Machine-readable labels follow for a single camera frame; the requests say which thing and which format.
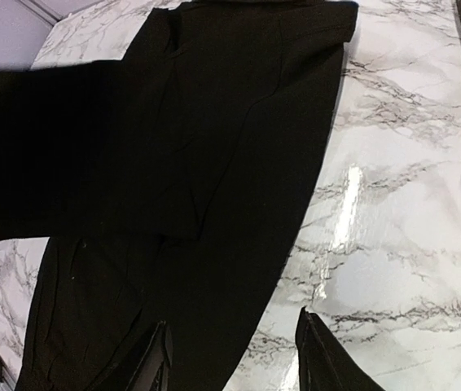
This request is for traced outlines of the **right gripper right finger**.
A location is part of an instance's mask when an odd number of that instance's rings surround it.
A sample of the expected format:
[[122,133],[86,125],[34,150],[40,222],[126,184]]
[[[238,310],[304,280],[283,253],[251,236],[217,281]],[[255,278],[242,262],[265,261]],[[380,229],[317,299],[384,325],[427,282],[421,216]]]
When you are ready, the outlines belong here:
[[349,356],[320,317],[302,308],[296,326],[303,391],[383,391]]

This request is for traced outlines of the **black long sleeve shirt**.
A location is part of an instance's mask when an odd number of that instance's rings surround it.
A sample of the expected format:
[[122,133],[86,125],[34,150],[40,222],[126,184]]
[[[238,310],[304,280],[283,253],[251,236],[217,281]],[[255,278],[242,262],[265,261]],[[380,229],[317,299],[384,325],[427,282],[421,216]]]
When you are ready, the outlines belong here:
[[349,1],[156,8],[120,60],[0,71],[0,240],[48,240],[19,390],[221,390],[323,164]]

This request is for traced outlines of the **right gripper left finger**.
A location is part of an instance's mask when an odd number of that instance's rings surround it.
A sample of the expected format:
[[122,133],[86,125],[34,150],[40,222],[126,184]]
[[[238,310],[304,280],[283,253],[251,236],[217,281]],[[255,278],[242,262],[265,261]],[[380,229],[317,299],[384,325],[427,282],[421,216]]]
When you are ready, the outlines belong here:
[[173,341],[169,325],[159,322],[136,344],[123,366],[123,390],[160,390],[169,387]]

